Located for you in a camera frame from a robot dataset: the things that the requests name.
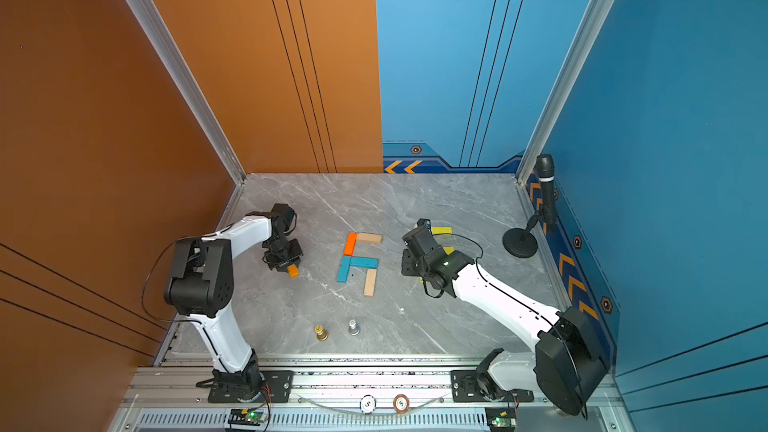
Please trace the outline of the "teal block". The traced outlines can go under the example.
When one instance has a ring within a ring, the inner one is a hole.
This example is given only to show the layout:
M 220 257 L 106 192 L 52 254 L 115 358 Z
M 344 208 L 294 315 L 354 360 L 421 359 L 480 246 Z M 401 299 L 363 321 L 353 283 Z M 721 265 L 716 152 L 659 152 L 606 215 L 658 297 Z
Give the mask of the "teal block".
M 346 283 L 349 275 L 349 270 L 351 268 L 351 256 L 344 255 L 341 259 L 339 270 L 337 273 L 336 280 L 339 283 Z
M 351 257 L 350 266 L 365 269 L 377 269 L 379 261 L 375 258 Z

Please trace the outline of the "pale cream wooden block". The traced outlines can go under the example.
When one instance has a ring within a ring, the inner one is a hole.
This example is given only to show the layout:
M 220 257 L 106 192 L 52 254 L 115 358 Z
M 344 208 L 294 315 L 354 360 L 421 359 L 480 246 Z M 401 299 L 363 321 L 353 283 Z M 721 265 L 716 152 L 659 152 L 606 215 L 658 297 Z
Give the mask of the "pale cream wooden block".
M 368 269 L 366 271 L 365 284 L 363 290 L 364 297 L 373 297 L 375 294 L 375 287 L 377 281 L 377 270 Z

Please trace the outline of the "tan wooden block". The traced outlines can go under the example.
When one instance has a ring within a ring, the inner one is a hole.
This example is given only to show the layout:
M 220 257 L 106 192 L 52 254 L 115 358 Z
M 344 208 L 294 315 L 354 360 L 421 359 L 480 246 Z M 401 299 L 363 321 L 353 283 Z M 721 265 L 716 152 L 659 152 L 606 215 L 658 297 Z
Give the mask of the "tan wooden block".
M 381 244 L 383 242 L 383 236 L 381 234 L 358 233 L 356 235 L 356 241 L 370 244 Z

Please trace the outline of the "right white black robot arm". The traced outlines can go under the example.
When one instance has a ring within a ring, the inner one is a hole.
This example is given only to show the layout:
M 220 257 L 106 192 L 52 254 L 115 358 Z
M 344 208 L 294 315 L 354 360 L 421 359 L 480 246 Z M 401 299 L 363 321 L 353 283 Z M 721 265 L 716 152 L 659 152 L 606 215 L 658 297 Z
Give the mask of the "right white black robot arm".
M 486 271 L 479 259 L 446 252 L 427 219 L 402 241 L 401 273 L 418 276 L 425 294 L 469 303 L 510 330 L 529 349 L 497 348 L 475 369 L 476 390 L 490 402 L 509 402 L 521 391 L 540 391 L 565 414 L 587 413 L 587 402 L 609 372 L 609 361 L 587 314 L 542 304 Z

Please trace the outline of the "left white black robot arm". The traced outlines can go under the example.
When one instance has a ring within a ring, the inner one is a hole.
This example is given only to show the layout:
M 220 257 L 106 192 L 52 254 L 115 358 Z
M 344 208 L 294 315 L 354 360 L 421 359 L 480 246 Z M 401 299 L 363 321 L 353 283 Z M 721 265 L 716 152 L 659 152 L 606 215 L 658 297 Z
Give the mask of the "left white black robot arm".
M 269 269 L 297 277 L 303 252 L 290 237 L 296 220 L 293 208 L 276 203 L 268 212 L 251 212 L 219 231 L 174 244 L 164 300 L 193 324 L 212 357 L 212 377 L 198 384 L 210 389 L 212 403 L 270 400 L 257 354 L 232 310 L 234 259 L 259 245 Z

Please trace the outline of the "silver weight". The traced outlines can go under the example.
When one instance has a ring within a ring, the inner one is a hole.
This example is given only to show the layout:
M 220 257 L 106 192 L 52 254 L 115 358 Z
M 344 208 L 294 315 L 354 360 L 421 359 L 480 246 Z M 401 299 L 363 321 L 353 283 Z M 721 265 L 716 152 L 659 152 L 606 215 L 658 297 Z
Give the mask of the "silver weight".
M 360 327 L 356 320 L 352 319 L 348 323 L 348 332 L 350 335 L 358 335 L 360 333 Z

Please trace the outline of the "brass weight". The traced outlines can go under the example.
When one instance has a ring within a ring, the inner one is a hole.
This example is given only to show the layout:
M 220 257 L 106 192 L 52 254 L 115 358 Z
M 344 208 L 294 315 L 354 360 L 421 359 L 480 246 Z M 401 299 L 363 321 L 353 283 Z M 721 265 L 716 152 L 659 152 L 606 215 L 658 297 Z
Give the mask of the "brass weight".
M 317 324 L 314 327 L 314 332 L 318 341 L 326 341 L 328 339 L 328 332 L 321 324 Z

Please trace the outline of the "copper round dial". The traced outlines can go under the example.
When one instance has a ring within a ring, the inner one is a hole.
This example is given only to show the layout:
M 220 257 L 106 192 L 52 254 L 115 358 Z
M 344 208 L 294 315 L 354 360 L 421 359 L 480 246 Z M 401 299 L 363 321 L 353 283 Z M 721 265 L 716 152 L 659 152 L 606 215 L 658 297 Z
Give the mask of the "copper round dial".
M 410 409 L 410 400 L 405 394 L 398 394 L 393 400 L 393 408 L 397 414 L 405 414 Z

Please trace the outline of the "white round dial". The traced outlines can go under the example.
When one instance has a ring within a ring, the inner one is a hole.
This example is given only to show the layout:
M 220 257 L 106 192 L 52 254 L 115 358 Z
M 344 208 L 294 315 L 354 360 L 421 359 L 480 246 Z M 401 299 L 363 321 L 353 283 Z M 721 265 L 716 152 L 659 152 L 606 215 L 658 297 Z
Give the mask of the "white round dial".
M 363 414 L 372 414 L 376 410 L 376 399 L 372 395 L 365 395 L 361 398 L 359 404 Z

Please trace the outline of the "black microphone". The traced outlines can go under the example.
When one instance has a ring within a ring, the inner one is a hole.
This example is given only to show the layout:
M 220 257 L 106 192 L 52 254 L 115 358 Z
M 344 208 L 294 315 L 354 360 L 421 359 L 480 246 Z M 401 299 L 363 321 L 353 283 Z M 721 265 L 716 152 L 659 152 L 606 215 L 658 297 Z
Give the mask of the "black microphone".
M 556 226 L 557 211 L 555 199 L 555 163 L 551 154 L 541 154 L 537 157 L 535 165 L 541 190 L 541 206 L 539 215 L 547 229 Z

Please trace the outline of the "left green circuit board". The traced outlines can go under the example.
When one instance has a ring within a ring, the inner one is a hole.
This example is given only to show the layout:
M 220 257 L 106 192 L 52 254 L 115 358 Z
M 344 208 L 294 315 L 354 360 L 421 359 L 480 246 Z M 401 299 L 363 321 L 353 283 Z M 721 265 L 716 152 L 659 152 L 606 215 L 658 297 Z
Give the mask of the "left green circuit board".
M 226 428 L 232 431 L 264 431 L 270 422 L 270 414 L 253 408 L 232 408 L 226 419 Z

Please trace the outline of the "green circuit board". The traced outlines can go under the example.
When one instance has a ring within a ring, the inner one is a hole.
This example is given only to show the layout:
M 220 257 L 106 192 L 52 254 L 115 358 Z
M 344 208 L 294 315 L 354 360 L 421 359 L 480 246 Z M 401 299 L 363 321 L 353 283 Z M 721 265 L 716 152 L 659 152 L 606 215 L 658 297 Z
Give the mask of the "green circuit board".
M 232 408 L 226 419 L 226 428 L 232 431 L 264 431 L 270 422 L 270 414 L 253 408 Z
M 517 415 L 514 410 L 486 408 L 485 414 L 491 432 L 514 432 L 517 427 Z

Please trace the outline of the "right green circuit board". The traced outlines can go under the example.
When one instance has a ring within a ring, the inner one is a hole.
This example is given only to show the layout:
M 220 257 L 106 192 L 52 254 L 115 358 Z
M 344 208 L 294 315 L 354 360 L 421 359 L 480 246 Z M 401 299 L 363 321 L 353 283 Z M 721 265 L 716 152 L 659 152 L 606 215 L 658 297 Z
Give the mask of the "right green circuit board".
M 517 427 L 517 415 L 514 410 L 486 408 L 485 414 L 491 432 L 514 432 Z

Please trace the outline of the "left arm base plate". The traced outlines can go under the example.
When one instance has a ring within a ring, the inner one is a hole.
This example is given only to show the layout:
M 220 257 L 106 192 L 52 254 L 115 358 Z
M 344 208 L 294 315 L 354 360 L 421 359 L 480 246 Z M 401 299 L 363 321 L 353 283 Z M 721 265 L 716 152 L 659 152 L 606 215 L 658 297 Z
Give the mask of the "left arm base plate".
M 247 371 L 223 373 L 214 370 L 208 394 L 210 403 L 287 403 L 294 372 L 267 370 L 251 374 Z

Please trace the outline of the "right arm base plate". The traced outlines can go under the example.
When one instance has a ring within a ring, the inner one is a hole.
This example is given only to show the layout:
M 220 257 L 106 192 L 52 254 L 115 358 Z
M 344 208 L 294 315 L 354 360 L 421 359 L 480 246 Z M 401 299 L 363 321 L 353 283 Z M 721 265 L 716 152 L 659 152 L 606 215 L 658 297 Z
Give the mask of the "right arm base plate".
M 477 370 L 452 370 L 452 397 L 457 403 L 469 402 L 515 402 L 531 403 L 534 393 L 526 389 L 503 390 L 490 374 Z

